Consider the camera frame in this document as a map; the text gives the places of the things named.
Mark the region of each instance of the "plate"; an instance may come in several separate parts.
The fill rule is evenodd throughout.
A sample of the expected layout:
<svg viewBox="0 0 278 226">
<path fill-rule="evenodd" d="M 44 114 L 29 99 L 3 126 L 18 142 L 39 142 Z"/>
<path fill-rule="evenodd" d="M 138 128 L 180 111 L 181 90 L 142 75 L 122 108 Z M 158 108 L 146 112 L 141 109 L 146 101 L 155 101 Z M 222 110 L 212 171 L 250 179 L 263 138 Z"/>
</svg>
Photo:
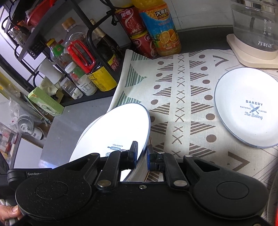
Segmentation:
<svg viewBox="0 0 278 226">
<path fill-rule="evenodd" d="M 117 150 L 129 150 L 133 141 L 138 142 L 138 156 L 142 156 L 150 135 L 150 115 L 141 104 L 124 104 L 112 109 L 92 122 L 82 133 L 70 157 L 70 162 L 91 153 L 109 156 Z M 121 172 L 123 181 L 131 170 Z"/>
<path fill-rule="evenodd" d="M 242 142 L 269 148 L 278 144 L 278 82 L 254 68 L 224 74 L 214 92 L 225 127 Z"/>
</svg>

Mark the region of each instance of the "patterned tablecloth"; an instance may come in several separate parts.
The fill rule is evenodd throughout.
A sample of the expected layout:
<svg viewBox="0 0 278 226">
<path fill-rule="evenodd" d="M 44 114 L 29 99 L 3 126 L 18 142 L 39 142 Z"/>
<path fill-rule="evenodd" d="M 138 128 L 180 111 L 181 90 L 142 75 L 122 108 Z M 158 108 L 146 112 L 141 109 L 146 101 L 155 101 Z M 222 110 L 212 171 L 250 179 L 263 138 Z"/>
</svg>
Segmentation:
<svg viewBox="0 0 278 226">
<path fill-rule="evenodd" d="M 219 78 L 240 67 L 244 66 L 232 50 L 203 50 L 155 60 L 127 50 L 109 110 L 140 103 L 149 110 L 156 151 L 176 158 L 195 155 L 254 177 L 270 190 L 277 172 L 278 146 L 260 149 L 240 142 L 222 124 L 213 100 Z M 278 81 L 277 69 L 263 71 Z M 262 215 L 271 223 L 276 190 L 272 189 L 268 213 Z"/>
</svg>

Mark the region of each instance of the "green box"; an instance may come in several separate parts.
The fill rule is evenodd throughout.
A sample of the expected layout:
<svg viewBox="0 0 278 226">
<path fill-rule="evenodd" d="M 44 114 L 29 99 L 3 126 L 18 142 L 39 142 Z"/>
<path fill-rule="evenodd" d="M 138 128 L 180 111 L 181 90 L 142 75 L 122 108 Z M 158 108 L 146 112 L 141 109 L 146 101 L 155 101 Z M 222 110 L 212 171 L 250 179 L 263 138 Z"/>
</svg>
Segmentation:
<svg viewBox="0 0 278 226">
<path fill-rule="evenodd" d="M 36 87 L 31 93 L 29 93 L 28 98 L 52 116 L 58 116 L 63 113 L 64 107 L 39 87 Z"/>
</svg>

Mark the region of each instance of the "countertop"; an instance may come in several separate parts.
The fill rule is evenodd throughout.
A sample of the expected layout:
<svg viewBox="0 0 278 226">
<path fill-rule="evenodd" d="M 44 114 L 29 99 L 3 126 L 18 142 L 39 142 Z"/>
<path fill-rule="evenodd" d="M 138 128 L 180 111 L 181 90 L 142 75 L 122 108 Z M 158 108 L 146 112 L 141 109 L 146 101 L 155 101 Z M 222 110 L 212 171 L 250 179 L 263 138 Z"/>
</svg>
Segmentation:
<svg viewBox="0 0 278 226">
<path fill-rule="evenodd" d="M 205 49 L 231 49 L 226 41 L 226 36 L 231 33 L 233 33 L 232 27 L 181 31 L 179 32 L 181 53 Z M 43 147 L 41 161 L 53 167 L 68 163 L 82 132 L 91 122 L 106 113 L 111 100 L 112 97 L 107 97 L 66 106 L 62 115 L 56 116 L 53 120 Z"/>
</svg>

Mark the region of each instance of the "orange juice bottle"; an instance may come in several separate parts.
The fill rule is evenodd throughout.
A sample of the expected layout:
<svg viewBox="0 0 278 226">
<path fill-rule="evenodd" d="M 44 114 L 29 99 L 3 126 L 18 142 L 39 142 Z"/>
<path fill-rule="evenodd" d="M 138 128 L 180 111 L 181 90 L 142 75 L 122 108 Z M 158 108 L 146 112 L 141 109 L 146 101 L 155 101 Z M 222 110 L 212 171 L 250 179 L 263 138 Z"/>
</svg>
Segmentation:
<svg viewBox="0 0 278 226">
<path fill-rule="evenodd" d="M 167 4 L 163 0 L 132 0 L 132 2 L 139 9 L 158 54 L 169 56 L 179 53 L 182 45 Z"/>
</svg>

